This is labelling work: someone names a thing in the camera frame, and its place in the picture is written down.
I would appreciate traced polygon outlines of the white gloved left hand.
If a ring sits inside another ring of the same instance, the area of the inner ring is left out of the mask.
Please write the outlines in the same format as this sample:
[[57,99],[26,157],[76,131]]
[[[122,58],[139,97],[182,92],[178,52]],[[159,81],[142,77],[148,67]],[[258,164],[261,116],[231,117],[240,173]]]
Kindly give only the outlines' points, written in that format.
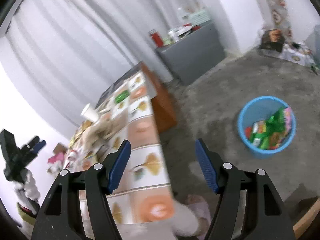
[[36,215],[40,209],[40,192],[36,186],[36,181],[32,172],[27,168],[23,169],[21,175],[24,181],[22,183],[14,182],[18,202]]

